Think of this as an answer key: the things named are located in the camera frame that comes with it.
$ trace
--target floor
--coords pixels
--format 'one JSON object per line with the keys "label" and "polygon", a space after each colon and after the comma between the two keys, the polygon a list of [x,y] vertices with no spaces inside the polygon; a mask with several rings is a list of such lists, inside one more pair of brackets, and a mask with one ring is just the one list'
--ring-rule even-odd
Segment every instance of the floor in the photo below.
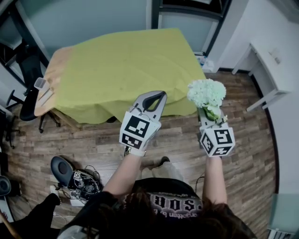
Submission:
{"label": "floor", "polygon": [[[258,236],[267,237],[271,195],[275,187],[275,162],[273,142],[265,112],[259,108],[250,113],[246,108],[259,99],[257,91],[245,74],[228,72],[207,74],[206,77],[221,81],[227,88],[223,111],[235,132],[236,147],[223,159],[223,170],[228,192],[228,205]],[[193,188],[196,179],[204,172],[205,152],[199,148],[196,133],[199,130],[197,115],[171,116],[161,119],[162,128],[149,145],[143,161],[153,165],[166,155]],[[49,194],[49,186],[56,183],[50,170],[55,155],[63,155],[82,168],[93,165],[105,184],[121,162],[123,147],[118,143],[121,124],[84,125],[83,130],[72,132],[66,125],[60,128],[46,117],[44,133],[40,134],[39,119],[31,122],[17,120],[14,134],[15,149],[5,144],[9,155],[9,176],[21,182],[23,195],[31,207]],[[197,192],[201,195],[200,181]],[[61,195],[63,203],[56,207],[57,217],[52,226],[62,227],[76,215],[80,208],[71,207]],[[30,211],[21,197],[10,198],[15,219],[23,218]]]}

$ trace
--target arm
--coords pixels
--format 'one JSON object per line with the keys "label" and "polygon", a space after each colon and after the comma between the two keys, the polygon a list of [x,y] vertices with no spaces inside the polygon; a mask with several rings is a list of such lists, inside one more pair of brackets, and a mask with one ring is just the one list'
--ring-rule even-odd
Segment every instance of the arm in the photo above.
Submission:
{"label": "arm", "polygon": [[222,170],[222,159],[220,157],[207,158],[203,198],[208,198],[214,204],[226,204],[224,175]]}
{"label": "arm", "polygon": [[103,191],[111,193],[116,198],[131,192],[141,165],[141,157],[128,154],[112,175]]}

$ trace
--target pants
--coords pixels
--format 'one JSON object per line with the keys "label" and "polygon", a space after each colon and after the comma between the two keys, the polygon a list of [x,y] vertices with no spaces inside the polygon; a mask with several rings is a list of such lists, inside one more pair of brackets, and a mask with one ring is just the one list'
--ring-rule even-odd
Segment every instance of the pants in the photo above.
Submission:
{"label": "pants", "polygon": [[160,167],[153,168],[152,170],[149,168],[143,169],[140,171],[137,179],[140,180],[151,177],[172,178],[184,181],[183,176],[170,162],[164,162]]}
{"label": "pants", "polygon": [[[22,237],[26,238],[57,238],[59,229],[51,228],[53,212],[56,205],[60,204],[59,198],[54,194],[50,194],[46,199],[38,204],[25,218],[12,222],[12,226]],[[4,223],[0,223],[1,238],[13,238]]]}

